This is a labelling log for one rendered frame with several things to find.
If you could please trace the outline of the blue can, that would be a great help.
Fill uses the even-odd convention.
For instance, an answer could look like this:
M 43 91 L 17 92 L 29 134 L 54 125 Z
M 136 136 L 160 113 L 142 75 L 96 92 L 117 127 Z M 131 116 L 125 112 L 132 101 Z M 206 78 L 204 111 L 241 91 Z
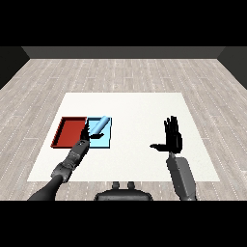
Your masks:
M 90 134 L 99 134 L 109 121 L 110 119 L 106 116 L 101 118 L 89 118 Z

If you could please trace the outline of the light blue shallow open box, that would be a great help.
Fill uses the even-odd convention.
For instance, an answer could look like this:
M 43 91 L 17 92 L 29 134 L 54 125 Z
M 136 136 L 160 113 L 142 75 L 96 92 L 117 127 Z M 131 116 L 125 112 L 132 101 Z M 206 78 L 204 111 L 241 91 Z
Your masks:
M 100 122 L 100 117 L 90 117 L 88 119 L 89 131 L 92 134 L 93 128 Z M 111 140 L 111 124 L 112 120 L 109 120 L 105 127 L 100 131 L 103 133 L 99 139 L 90 139 L 91 149 L 109 149 Z

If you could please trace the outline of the dark grey robot body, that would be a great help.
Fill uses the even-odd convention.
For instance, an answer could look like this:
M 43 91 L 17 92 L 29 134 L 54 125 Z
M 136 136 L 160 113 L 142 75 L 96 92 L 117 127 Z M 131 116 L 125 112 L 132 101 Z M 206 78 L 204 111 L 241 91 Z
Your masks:
M 120 183 L 114 181 L 110 190 L 96 194 L 95 201 L 152 201 L 152 196 L 137 190 L 133 181 L 127 183 L 126 189 L 121 189 Z

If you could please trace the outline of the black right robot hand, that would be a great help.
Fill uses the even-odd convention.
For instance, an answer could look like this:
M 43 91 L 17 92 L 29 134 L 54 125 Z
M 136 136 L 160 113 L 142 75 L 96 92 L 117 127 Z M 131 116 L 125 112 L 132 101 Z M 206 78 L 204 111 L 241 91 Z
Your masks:
M 171 116 L 164 122 L 166 143 L 151 144 L 151 148 L 158 151 L 167 151 L 172 153 L 180 153 L 182 151 L 182 137 L 178 131 L 178 120 Z

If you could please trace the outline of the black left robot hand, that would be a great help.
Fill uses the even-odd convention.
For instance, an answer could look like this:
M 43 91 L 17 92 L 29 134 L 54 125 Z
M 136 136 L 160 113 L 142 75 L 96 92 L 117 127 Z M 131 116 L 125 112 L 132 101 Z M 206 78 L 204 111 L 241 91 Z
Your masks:
M 85 123 L 84 128 L 81 130 L 80 139 L 90 141 L 91 139 L 100 139 L 103 133 L 90 134 L 89 133 L 89 123 Z

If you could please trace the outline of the red shallow open box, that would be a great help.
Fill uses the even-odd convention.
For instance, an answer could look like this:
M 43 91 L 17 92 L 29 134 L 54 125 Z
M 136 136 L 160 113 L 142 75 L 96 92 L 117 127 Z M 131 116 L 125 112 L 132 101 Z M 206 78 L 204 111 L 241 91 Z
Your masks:
M 81 130 L 84 128 L 86 120 L 86 117 L 63 117 L 50 147 L 53 149 L 71 149 L 80 140 Z

